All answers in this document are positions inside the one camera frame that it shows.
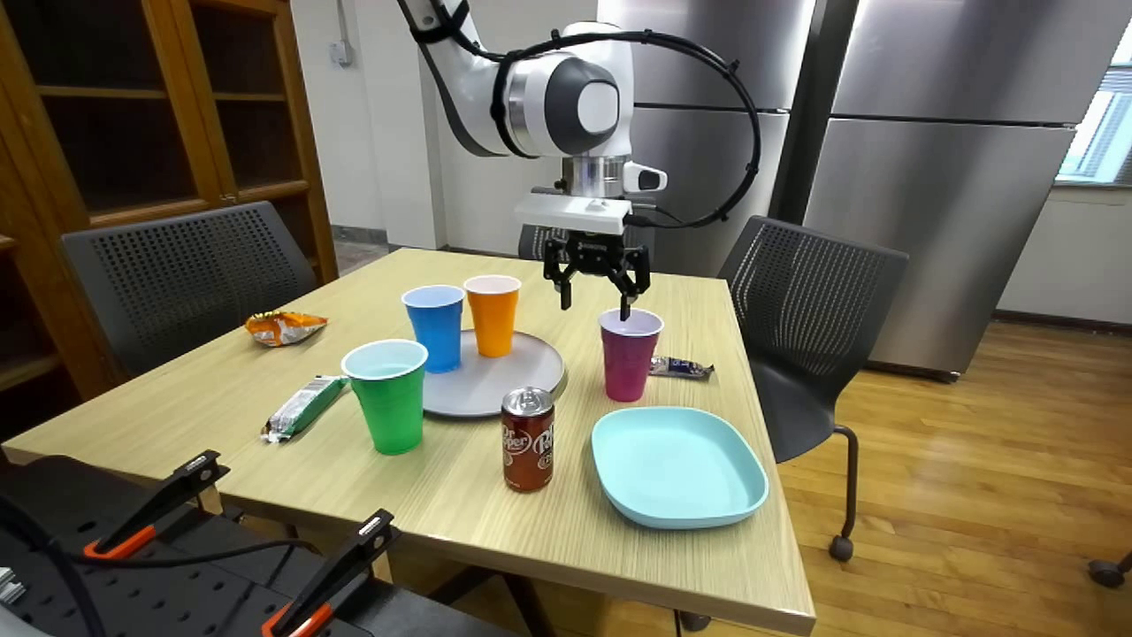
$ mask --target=wooden cabinet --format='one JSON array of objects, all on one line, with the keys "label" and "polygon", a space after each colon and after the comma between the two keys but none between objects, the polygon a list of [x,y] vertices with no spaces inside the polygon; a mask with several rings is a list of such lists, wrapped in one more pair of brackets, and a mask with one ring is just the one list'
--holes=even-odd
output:
[{"label": "wooden cabinet", "polygon": [[[0,321],[0,395],[49,363],[82,398],[122,380],[65,232],[268,199],[319,281],[337,276],[288,2],[0,7],[0,300],[17,308]],[[25,333],[35,338],[8,336]],[[33,342],[38,359],[24,352]],[[12,364],[28,358],[37,367]]]}]

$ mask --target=wall outlet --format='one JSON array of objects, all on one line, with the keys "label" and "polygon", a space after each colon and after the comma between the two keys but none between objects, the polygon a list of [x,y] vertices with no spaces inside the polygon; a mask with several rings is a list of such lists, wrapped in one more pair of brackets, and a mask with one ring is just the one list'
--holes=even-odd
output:
[{"label": "wall outlet", "polygon": [[353,63],[353,51],[350,43],[344,40],[331,42],[331,61],[345,68]]}]

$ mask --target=soda can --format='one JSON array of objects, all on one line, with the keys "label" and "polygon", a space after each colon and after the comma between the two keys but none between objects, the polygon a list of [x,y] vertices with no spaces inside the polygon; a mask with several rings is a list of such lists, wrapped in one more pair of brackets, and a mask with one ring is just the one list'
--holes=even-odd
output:
[{"label": "soda can", "polygon": [[554,474],[555,399],[535,387],[503,399],[503,480],[515,491],[538,491]]}]

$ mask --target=light blue plate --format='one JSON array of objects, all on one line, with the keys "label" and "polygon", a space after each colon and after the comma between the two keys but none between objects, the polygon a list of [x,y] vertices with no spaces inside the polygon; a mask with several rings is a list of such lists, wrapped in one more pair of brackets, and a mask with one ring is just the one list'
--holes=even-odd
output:
[{"label": "light blue plate", "polygon": [[637,407],[593,427],[593,460],[609,501],[652,528],[737,523],[766,500],[766,472],[727,421],[687,407]]}]

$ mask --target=stainless steel refrigerator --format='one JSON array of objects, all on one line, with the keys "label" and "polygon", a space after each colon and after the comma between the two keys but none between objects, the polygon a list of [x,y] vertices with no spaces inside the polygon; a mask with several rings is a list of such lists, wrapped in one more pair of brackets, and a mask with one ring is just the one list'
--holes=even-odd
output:
[{"label": "stainless steel refrigerator", "polygon": [[774,215],[907,251],[872,360],[957,379],[1132,2],[825,5]]},{"label": "stainless steel refrigerator", "polygon": [[[726,223],[658,230],[653,269],[715,276],[747,217],[766,214],[813,14],[814,0],[599,0],[599,20],[681,35],[738,59],[760,112],[762,161],[747,196]],[[691,58],[636,45],[633,62],[633,156],[668,172],[658,204],[685,218],[702,216],[743,177],[747,117],[727,83]]]}]

